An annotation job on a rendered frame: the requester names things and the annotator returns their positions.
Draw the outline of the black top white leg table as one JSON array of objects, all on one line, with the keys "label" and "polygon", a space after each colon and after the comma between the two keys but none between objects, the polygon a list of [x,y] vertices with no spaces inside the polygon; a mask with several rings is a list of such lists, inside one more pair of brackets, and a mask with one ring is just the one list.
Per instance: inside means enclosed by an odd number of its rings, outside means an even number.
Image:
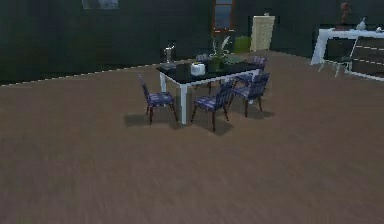
[{"label": "black top white leg table", "polygon": [[176,64],[170,69],[167,69],[163,65],[157,67],[157,70],[159,71],[160,86],[163,92],[167,90],[167,79],[179,86],[181,106],[180,118],[183,125],[187,124],[187,93],[189,87],[218,80],[228,81],[231,78],[249,73],[258,74],[261,70],[256,64],[241,61],[236,64],[225,64],[219,71],[214,71],[212,66],[206,63],[205,73],[200,76],[195,76],[192,74],[191,66],[192,63],[188,62]]}]

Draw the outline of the white toaster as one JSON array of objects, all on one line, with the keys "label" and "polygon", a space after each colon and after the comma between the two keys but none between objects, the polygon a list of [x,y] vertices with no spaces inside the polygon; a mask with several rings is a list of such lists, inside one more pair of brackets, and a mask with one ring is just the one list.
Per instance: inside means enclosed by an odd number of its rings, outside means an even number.
[{"label": "white toaster", "polygon": [[191,74],[194,76],[201,76],[205,74],[205,65],[203,63],[192,63]]}]

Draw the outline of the green house plant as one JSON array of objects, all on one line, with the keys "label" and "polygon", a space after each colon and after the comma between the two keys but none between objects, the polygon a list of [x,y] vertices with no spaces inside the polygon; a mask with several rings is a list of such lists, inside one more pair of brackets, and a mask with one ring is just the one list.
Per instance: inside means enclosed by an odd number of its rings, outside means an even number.
[{"label": "green house plant", "polygon": [[213,53],[209,55],[212,70],[219,72],[222,70],[226,55],[229,53],[225,49],[230,37],[226,36],[223,40],[219,40],[217,37],[212,37]]}]

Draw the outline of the brown framed window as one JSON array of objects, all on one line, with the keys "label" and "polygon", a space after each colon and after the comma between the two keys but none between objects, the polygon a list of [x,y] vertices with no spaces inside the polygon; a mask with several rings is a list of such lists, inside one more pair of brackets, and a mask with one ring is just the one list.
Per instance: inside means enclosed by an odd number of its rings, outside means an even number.
[{"label": "brown framed window", "polygon": [[233,32],[233,8],[235,0],[213,0],[212,32]]}]

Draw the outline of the cream chest of drawers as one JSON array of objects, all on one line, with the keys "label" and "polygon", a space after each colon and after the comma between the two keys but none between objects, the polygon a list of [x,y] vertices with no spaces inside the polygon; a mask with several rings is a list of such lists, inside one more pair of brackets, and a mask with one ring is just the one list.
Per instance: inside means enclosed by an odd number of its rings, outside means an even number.
[{"label": "cream chest of drawers", "polygon": [[270,49],[274,22],[274,16],[253,17],[251,51]]}]

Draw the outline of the white shelf unit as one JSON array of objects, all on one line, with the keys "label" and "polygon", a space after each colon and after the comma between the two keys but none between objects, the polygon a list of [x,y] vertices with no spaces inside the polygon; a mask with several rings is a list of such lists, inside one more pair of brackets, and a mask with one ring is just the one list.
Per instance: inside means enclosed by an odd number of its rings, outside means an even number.
[{"label": "white shelf unit", "polygon": [[347,74],[384,81],[384,32],[320,29],[311,59],[319,64],[319,71],[326,63],[341,68]]}]

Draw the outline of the red brown statue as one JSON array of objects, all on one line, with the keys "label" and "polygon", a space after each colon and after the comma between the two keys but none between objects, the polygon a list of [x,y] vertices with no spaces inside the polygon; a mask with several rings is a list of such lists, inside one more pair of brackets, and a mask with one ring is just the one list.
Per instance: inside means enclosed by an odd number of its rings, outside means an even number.
[{"label": "red brown statue", "polygon": [[347,24],[348,15],[351,13],[351,4],[348,2],[342,2],[340,4],[341,10],[341,19],[340,23],[335,27],[336,31],[340,30],[349,30],[349,25]]}]

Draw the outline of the grey framed wall picture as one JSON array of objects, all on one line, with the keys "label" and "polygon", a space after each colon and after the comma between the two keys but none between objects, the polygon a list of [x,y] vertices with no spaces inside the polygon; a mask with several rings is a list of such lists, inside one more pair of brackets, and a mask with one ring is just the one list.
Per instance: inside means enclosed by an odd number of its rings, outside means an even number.
[{"label": "grey framed wall picture", "polygon": [[84,9],[118,9],[118,0],[82,0],[82,7]]}]

